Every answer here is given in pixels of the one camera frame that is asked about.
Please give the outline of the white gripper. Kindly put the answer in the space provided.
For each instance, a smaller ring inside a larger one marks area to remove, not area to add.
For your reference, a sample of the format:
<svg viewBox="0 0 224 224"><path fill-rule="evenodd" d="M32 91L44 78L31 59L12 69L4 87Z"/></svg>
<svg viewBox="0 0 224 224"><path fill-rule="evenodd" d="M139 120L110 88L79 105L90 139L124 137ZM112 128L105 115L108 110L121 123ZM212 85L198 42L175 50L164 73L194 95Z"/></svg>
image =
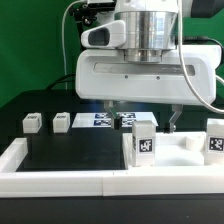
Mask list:
<svg viewBox="0 0 224 224"><path fill-rule="evenodd" d="M121 116L113 101L175 104L165 125L165 131L173 133L183 110L180 104L215 100L219 46L184 45L165 52L159 63L128 62L120 48L127 40L125 31L125 23L118 20L83 32L81 42L86 50L76 67L77 94L83 99L105 100L114 130L120 128Z"/></svg>

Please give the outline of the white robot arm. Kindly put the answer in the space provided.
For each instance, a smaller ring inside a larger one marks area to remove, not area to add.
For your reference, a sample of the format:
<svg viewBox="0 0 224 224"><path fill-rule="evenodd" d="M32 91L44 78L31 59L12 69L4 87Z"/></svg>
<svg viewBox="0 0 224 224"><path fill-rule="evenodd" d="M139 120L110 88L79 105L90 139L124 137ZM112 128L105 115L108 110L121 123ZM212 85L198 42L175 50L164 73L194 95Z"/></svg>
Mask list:
<svg viewBox="0 0 224 224"><path fill-rule="evenodd" d="M117 128L115 101L170 104L173 132L185 105L207 108L216 97L224 49L206 37L185 37L183 19L211 18L224 0L117 0L100 26L82 33L76 91L97 99Z"/></svg>

